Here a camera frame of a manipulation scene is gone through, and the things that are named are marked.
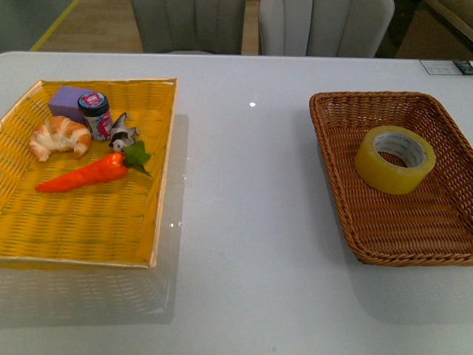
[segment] small jar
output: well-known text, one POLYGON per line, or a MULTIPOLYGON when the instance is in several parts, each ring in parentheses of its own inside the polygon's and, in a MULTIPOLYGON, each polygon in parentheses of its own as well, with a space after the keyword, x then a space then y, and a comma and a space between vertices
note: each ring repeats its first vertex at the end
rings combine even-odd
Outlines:
POLYGON ((97 141, 110 139, 113 121, 106 96, 100 92, 88 92, 77 103, 92 138, 97 141))

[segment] wicker basket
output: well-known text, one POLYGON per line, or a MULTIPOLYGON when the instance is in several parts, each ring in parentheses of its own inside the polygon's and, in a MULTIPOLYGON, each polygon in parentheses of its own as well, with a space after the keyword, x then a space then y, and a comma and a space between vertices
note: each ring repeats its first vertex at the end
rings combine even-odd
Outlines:
POLYGON ((39 81, 0 121, 0 265, 16 268, 108 266, 149 268, 156 263, 177 79, 39 81), (28 151, 31 132, 51 116, 47 106, 62 85, 89 88, 109 99, 114 119, 129 126, 152 156, 110 183, 60 194, 34 187, 109 154, 93 141, 80 159, 54 153, 39 163, 28 151))
POLYGON ((323 92, 310 99, 348 246, 379 266, 473 265, 473 150, 442 105, 418 92, 323 92), (356 173, 366 133, 402 126, 425 138, 437 163, 409 194, 388 195, 356 173))

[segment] jar lid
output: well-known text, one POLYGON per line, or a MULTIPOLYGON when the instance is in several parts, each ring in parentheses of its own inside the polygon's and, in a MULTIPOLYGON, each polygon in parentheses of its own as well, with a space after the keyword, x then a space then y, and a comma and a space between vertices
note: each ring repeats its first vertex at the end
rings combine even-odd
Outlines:
POLYGON ((109 109, 109 101, 100 92, 88 92, 80 96, 78 106, 84 113, 95 113, 101 115, 109 109))

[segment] white chair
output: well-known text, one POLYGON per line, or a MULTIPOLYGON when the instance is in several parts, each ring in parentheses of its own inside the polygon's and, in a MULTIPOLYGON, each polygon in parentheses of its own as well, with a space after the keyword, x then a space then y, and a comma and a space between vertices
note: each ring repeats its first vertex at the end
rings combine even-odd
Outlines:
POLYGON ((245 0, 132 0, 145 53, 241 54, 245 0))
POLYGON ((372 58, 394 6, 393 0, 261 0, 260 52, 372 58))

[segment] purple sponge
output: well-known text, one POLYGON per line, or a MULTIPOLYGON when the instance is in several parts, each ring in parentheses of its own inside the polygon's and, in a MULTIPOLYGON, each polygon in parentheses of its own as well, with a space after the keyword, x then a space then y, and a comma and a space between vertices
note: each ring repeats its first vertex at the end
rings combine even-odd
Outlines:
POLYGON ((54 116, 66 116, 71 120, 86 126, 86 121, 82 117, 77 105, 77 100, 83 94, 91 92, 90 89, 80 89, 78 87, 61 87, 47 104, 54 116))

